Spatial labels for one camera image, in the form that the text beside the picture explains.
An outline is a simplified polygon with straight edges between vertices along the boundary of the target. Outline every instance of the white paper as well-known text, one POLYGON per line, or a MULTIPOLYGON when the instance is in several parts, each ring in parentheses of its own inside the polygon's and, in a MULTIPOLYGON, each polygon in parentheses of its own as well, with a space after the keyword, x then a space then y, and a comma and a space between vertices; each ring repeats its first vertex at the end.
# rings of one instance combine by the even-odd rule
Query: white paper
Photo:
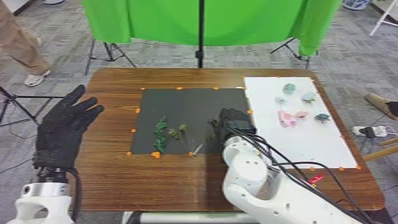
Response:
POLYGON ((331 115, 312 78, 306 77, 248 77, 248 98, 253 109, 253 119, 258 128, 258 135, 264 136, 271 145, 283 152, 294 162, 315 161, 331 168, 356 168, 358 162, 352 156, 351 148, 342 138, 342 132, 331 117, 331 121, 322 123, 315 120, 321 113, 331 115), (296 84, 294 94, 285 94, 285 85, 296 84), (313 103, 303 101, 303 95, 308 92, 317 93, 313 103), (289 100, 280 104, 276 98, 289 100), (278 111, 285 110, 290 114, 301 111, 310 112, 308 117, 299 121, 296 127, 285 128, 280 122, 278 111))

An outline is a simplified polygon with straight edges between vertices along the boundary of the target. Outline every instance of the floor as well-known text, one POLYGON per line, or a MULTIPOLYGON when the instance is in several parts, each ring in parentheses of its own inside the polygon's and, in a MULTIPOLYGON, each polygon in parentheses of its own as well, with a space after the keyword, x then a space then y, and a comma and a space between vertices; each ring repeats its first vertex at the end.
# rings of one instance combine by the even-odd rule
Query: floor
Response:
MULTIPOLYGON (((374 92, 398 99, 398 29, 384 25, 376 37, 368 36, 379 17, 372 8, 363 12, 345 9, 338 11, 321 55, 312 62, 312 70, 324 82, 349 128, 354 125, 372 125, 383 117, 363 99, 365 94, 374 92)), ((38 1, 18 16, 18 21, 43 38, 42 52, 52 62, 54 73, 40 87, 27 88, 22 84, 26 71, 8 56, 0 55, 0 85, 15 94, 65 95, 91 79, 91 75, 84 76, 91 30, 81 0, 70 0, 59 7, 42 5, 38 1)), ((280 43, 209 47, 205 65, 212 68, 305 68, 287 49, 271 55, 278 46, 280 43)), ((196 67, 193 46, 134 40, 130 45, 123 45, 123 49, 139 67, 196 67)), ((123 59, 113 64, 97 61, 91 73, 106 66, 129 67, 129 63, 123 59)), ((36 110, 43 101, 24 102, 29 109, 36 110)), ((20 117, 13 108, 8 116, 11 120, 20 117)), ((393 126, 398 130, 397 122, 386 117, 376 125, 393 126)), ((33 157, 34 135, 36 126, 29 123, 0 129, 0 170, 33 157)), ((381 150, 377 143, 383 140, 386 139, 365 142, 363 138, 356 138, 363 154, 381 150)), ((398 154, 370 162, 368 166, 386 194, 390 215, 398 223, 398 154)), ((15 217, 15 200, 33 174, 29 163, 0 174, 0 223, 15 217)), ((120 220, 122 213, 84 213, 81 223, 118 223, 120 220)))

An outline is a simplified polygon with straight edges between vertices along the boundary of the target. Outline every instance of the black mat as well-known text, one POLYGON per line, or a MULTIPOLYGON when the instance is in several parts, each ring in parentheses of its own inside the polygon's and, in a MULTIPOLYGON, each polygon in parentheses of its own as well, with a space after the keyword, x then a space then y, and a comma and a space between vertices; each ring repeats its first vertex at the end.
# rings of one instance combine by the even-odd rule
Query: black mat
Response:
POLYGON ((166 154, 187 154, 200 145, 201 153, 221 153, 217 145, 212 119, 219 120, 223 108, 235 108, 244 112, 249 110, 246 92, 242 89, 150 89, 143 94, 141 114, 136 124, 136 135, 132 152, 150 154, 157 149, 155 127, 159 120, 168 116, 169 128, 178 129, 182 124, 189 125, 189 135, 184 142, 166 131, 168 148, 166 154))

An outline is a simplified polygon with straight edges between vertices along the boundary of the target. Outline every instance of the green backdrop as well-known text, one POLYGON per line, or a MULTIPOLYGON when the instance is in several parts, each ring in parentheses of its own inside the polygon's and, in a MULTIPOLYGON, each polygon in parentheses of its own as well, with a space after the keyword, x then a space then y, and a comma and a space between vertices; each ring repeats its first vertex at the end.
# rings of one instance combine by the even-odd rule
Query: green backdrop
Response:
MULTIPOLYGON (((312 56, 328 33, 340 0, 207 0, 205 45, 301 40, 312 56)), ((130 43, 132 37, 198 45, 200 0, 84 0, 95 38, 130 43)))

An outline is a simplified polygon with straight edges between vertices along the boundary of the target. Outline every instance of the light stand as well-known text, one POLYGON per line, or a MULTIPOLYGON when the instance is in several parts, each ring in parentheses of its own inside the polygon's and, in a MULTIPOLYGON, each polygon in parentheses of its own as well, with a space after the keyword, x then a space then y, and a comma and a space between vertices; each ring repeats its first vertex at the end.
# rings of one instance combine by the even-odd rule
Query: light stand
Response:
POLYGON ((297 38, 294 37, 294 38, 285 42, 285 44, 276 48, 276 50, 271 52, 271 54, 274 54, 274 53, 281 50, 281 48, 287 47, 289 50, 290 50, 290 52, 292 52, 292 54, 294 54, 294 56, 296 56, 296 58, 297 58, 301 61, 306 61, 306 69, 310 69, 312 57, 310 57, 310 56, 306 57, 306 56, 299 55, 299 54, 296 53, 292 47, 290 47, 290 42, 292 42, 296 39, 297 39, 297 38))
POLYGON ((104 60, 107 62, 116 62, 120 58, 127 58, 129 63, 132 64, 132 66, 138 68, 134 61, 125 53, 125 51, 122 50, 122 47, 116 43, 107 43, 104 42, 104 47, 106 47, 106 51, 107 51, 107 56, 109 58, 100 58, 100 57, 93 57, 93 52, 95 52, 95 48, 97 48, 97 39, 93 39, 91 42, 91 53, 90 53, 90 60, 88 60, 88 65, 86 65, 86 75, 90 75, 90 69, 91 69, 91 61, 93 60, 104 60), (116 57, 114 56, 114 49, 120 51, 122 55, 116 57))
POLYGON ((200 0, 200 49, 196 51, 198 68, 203 68, 205 59, 205 0, 200 0))
POLYGON ((59 96, 18 96, 18 95, 13 95, 10 94, 10 92, 6 91, 4 87, 0 87, 0 94, 6 96, 6 100, 4 100, 4 109, 2 109, 2 113, 0 113, 0 127, 8 126, 8 125, 13 125, 13 124, 18 124, 18 123, 24 123, 27 121, 34 121, 34 123, 40 125, 40 122, 38 122, 38 116, 45 110, 45 107, 49 105, 49 103, 52 102, 54 99, 63 99, 65 97, 59 97, 59 96), (27 108, 24 107, 22 103, 18 102, 18 99, 47 99, 47 102, 38 110, 38 112, 33 114, 27 110, 27 108), (22 109, 26 115, 29 116, 27 119, 22 119, 18 121, 13 121, 10 123, 2 123, 4 122, 4 116, 6 116, 6 111, 8 111, 8 108, 10 108, 10 104, 15 104, 15 106, 22 109))

